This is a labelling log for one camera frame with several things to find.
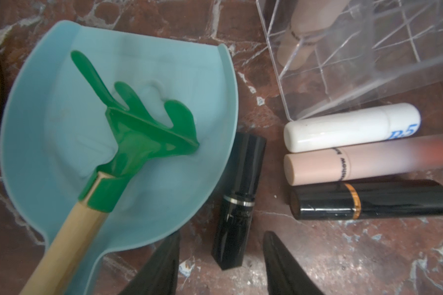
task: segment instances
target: acrylic box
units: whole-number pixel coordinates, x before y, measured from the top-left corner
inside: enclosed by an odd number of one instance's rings
[[[294,32],[299,26],[295,18],[301,11],[296,10],[298,3],[327,6],[333,1],[343,1],[344,5],[330,10],[302,8],[310,11],[302,17],[302,28],[308,29]],[[256,3],[290,121],[443,80],[443,0]],[[316,23],[316,16],[319,23],[324,22],[323,26],[328,19],[334,22],[322,28]],[[296,41],[290,44],[291,51],[286,56],[285,40],[292,36]],[[295,63],[300,55],[305,58],[299,66]]]

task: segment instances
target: brown marble countertop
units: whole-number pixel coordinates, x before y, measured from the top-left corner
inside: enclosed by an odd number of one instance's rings
[[[9,90],[36,42],[59,20],[206,44],[225,43],[239,90],[238,129],[268,139],[243,266],[221,271],[210,256],[219,198],[181,229],[178,294],[267,294],[262,237],[273,230],[327,295],[443,294],[443,217],[294,220],[286,202],[286,117],[254,0],[0,0],[0,59]],[[443,133],[443,82],[376,103],[409,102],[417,135]],[[443,184],[443,170],[403,175]],[[95,294],[117,294],[158,243],[104,258]],[[0,178],[0,294],[18,294],[43,255],[42,237],[13,207]]]

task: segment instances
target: dustpan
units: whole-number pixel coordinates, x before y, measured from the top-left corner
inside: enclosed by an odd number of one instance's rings
[[[150,114],[170,126],[163,102],[184,103],[198,151],[151,160],[132,179],[72,280],[68,294],[90,294],[101,257],[157,241],[206,201],[230,154],[237,87],[224,45],[210,46],[57,23],[33,50],[6,105],[0,166],[17,210],[51,243],[93,169],[117,144],[105,108],[71,62],[84,52],[112,95],[128,83]]]

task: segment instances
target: silver band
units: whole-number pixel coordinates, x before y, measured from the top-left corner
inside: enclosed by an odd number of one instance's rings
[[[237,199],[230,198],[226,195],[223,196],[223,198],[232,204],[241,205],[241,206],[245,206],[245,207],[253,207],[254,206],[254,202],[238,201]]]

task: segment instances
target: wooden handle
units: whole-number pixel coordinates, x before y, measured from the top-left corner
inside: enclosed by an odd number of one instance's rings
[[[77,202],[20,295],[63,294],[107,216]]]

